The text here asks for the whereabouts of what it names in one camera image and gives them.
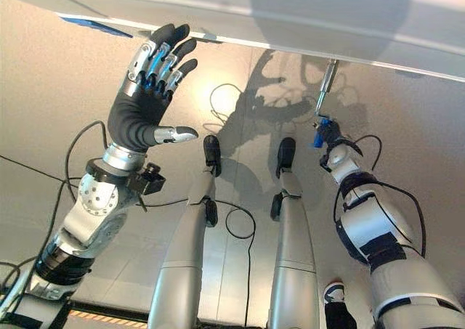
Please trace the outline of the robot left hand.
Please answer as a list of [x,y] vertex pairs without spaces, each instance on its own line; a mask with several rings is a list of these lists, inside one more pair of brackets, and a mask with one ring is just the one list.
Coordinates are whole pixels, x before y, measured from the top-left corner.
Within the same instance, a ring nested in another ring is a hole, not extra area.
[[161,125],[176,89],[198,65],[182,61],[197,45],[189,34],[187,24],[164,25],[133,56],[108,116],[112,143],[102,159],[109,166],[138,171],[151,147],[198,138],[189,126]]

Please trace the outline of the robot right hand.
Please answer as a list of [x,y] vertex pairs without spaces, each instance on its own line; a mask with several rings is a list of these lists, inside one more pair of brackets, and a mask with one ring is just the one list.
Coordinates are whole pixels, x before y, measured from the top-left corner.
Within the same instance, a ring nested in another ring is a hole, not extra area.
[[326,153],[320,159],[320,166],[328,173],[331,173],[331,169],[328,166],[330,152],[339,145],[347,145],[359,155],[363,156],[362,150],[356,145],[355,141],[344,136],[340,130],[339,124],[328,118],[322,118],[317,124],[312,145],[314,148],[322,148],[324,143],[327,144],[327,148]]

